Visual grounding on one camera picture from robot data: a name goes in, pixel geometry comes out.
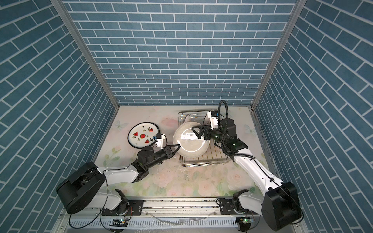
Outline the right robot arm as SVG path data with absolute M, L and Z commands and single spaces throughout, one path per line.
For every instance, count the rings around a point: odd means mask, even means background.
M 199 139 L 219 143 L 223 153 L 249 174 L 261 190 L 261 195 L 246 189 L 235 193 L 232 204 L 237 213 L 253 211 L 260 214 L 273 231 L 298 224 L 304 219 L 295 185 L 283 182 L 259 163 L 235 130 L 211 129 L 209 126 L 193 126 L 191 130 Z

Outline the white watermelon plate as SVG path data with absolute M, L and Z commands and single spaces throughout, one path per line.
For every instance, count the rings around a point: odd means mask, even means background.
M 155 143 L 154 137 L 160 133 L 157 125 L 151 122 L 143 122 L 134 126 L 128 134 L 129 144 L 137 149 L 151 146 Z

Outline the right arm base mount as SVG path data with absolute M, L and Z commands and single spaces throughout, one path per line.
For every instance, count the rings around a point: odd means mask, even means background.
M 250 209 L 244 209 L 238 201 L 238 198 L 217 198 L 216 204 L 222 215 L 245 215 L 252 213 Z

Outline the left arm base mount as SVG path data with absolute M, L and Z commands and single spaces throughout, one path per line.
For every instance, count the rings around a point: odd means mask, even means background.
M 105 208 L 102 216 L 140 216 L 142 213 L 144 200 L 122 201 L 116 208 L 109 210 Z

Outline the plain white deep plate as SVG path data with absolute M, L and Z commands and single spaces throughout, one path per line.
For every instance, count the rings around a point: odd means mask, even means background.
M 173 135 L 173 143 L 181 146 L 178 153 L 184 158 L 200 157 L 209 148 L 209 141 L 199 139 L 191 130 L 194 126 L 201 126 L 201 124 L 193 121 L 184 123 L 177 128 Z

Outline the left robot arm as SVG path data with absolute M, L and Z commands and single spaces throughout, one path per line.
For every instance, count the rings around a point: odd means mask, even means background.
M 119 189 L 108 191 L 108 186 L 116 183 L 135 183 L 143 180 L 149 169 L 171 159 L 181 148 L 179 144 L 154 150 L 146 146 L 138 152 L 138 158 L 127 167 L 105 168 L 88 162 L 60 183 L 56 192 L 68 214 L 83 209 L 102 207 L 113 215 L 128 213 L 129 201 Z

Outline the orange sunburst plate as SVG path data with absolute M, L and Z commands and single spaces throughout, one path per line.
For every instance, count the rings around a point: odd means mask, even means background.
M 188 123 L 188 122 L 191 122 L 191 116 L 190 114 L 187 114 L 184 118 L 184 123 Z

